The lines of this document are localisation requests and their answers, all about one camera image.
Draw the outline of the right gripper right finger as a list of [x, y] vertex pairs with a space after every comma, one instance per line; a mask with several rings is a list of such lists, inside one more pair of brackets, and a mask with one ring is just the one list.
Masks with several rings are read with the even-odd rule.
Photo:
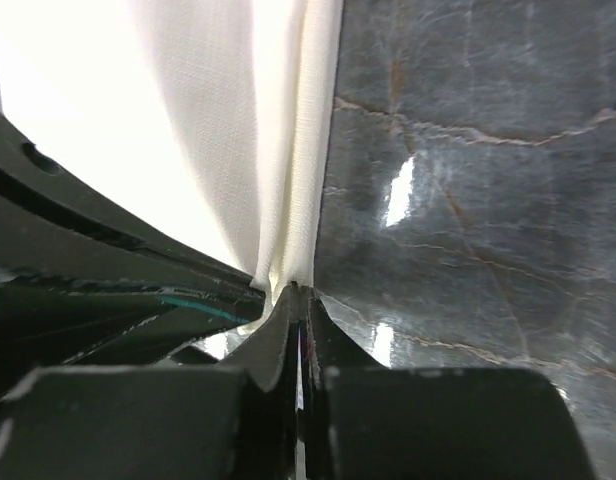
[[386, 369], [329, 316], [318, 294], [302, 290], [302, 383], [310, 479], [378, 479], [381, 409], [372, 382]]

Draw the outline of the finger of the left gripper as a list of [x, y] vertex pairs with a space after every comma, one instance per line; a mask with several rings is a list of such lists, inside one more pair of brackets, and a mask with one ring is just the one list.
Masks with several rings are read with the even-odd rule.
[[40, 154], [0, 113], [0, 390], [30, 370], [145, 365], [257, 320], [250, 277]]

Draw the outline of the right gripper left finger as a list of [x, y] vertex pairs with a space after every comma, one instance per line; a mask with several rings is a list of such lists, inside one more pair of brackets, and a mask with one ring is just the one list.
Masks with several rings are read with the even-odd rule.
[[287, 285], [268, 319], [221, 361], [247, 373], [232, 479], [295, 477], [299, 300], [299, 287]]

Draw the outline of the white cloth napkin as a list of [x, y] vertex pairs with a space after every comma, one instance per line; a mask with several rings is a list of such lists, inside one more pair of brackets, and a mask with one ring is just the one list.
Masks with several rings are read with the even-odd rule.
[[131, 213], [310, 282], [339, 1], [0, 1], [7, 117]]

